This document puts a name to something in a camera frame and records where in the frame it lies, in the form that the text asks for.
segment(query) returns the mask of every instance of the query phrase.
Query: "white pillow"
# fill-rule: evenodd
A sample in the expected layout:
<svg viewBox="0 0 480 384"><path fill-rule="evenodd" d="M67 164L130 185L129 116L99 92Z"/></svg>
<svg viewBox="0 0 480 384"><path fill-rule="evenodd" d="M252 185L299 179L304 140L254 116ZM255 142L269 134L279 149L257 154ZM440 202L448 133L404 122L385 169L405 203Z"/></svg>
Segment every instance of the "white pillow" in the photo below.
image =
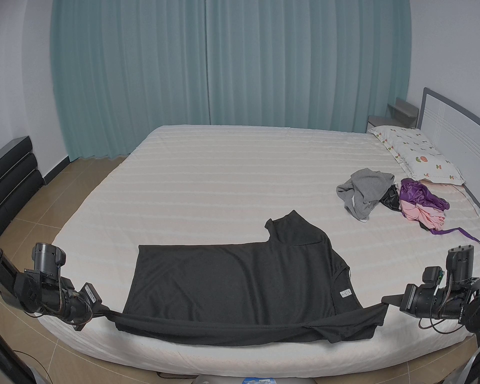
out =
<svg viewBox="0 0 480 384"><path fill-rule="evenodd" d="M383 143L413 180L454 185L465 182L458 168L439 153L420 130L381 125L370 128L369 132Z"/></svg>

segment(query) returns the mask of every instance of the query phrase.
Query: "purple strap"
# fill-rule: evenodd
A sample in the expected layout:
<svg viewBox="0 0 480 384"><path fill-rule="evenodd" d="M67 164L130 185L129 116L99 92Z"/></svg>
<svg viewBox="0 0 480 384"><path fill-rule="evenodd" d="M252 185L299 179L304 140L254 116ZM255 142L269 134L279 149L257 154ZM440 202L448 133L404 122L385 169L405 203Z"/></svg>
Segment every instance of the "purple strap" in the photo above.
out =
<svg viewBox="0 0 480 384"><path fill-rule="evenodd" d="M446 230L441 230L441 231L438 231L436 229L430 229L430 232L433 233L434 235L444 235L446 233L451 233L453 231L460 231L462 233L462 235L468 237L470 240L473 240L473 241L476 241L477 243L480 243L480 240L478 240L477 238L473 237L472 235L470 235L467 231L465 231L463 228L451 228L451 229L446 229Z"/></svg>

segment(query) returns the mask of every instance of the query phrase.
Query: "bed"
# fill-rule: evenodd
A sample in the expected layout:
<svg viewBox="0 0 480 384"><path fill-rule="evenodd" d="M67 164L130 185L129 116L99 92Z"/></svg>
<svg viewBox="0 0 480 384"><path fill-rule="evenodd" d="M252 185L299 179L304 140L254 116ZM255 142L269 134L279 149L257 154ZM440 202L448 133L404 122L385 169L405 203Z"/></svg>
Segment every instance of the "bed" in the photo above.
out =
<svg viewBox="0 0 480 384"><path fill-rule="evenodd" d="M439 99L434 97L425 106L426 98L423 124L426 130L439 130L441 138L442 121L448 116L443 113L439 119L435 106ZM465 165L458 166L463 172ZM424 267L443 267L448 249L471 242L458 232L434 236L382 205L367 223L354 219L337 197L336 186L365 167L393 173L396 181L406 176L371 134L160 127L91 192L55 238L54 244L67 253L62 275L77 288L85 281L92 283L103 303L121 312L139 244L266 241L267 219L295 209L327 233L349 264L362 306L377 304L384 295L403 293L409 282L420 283ZM463 187L431 183L428 187L451 205L445 228L463 227L480 236L480 218ZM470 190L477 192L475 183ZM476 261L474 276L480 275L479 265ZM320 340L252 347L179 345L119 332L106 318L92 320L82 332L53 317L40 321L70 347L99 359L159 372L223 376L318 377L370 371L445 348L469 335L463 328L447 336L420 330L417 319L392 306L371 340L336 344ZM440 329L456 326L455 321L446 321Z"/></svg>

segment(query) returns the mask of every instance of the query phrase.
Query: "headboard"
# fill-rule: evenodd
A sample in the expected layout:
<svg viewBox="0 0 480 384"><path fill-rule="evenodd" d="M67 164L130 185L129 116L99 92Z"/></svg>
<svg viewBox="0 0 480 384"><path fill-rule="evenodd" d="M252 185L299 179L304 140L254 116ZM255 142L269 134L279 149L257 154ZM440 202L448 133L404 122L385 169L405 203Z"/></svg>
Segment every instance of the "headboard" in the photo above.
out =
<svg viewBox="0 0 480 384"><path fill-rule="evenodd" d="M480 206L480 118L424 88L417 127L457 166L465 179L465 189Z"/></svg>

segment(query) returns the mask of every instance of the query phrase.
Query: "black t-shirt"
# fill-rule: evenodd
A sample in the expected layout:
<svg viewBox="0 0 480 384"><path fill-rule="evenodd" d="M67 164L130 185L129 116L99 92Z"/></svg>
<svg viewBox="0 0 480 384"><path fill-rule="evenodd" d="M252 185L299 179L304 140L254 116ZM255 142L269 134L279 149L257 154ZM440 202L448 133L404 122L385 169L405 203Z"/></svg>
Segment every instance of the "black t-shirt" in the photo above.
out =
<svg viewBox="0 0 480 384"><path fill-rule="evenodd" d="M183 344L371 338L387 306L362 308L349 267L297 212L268 220L266 242L140 245L119 330Z"/></svg>

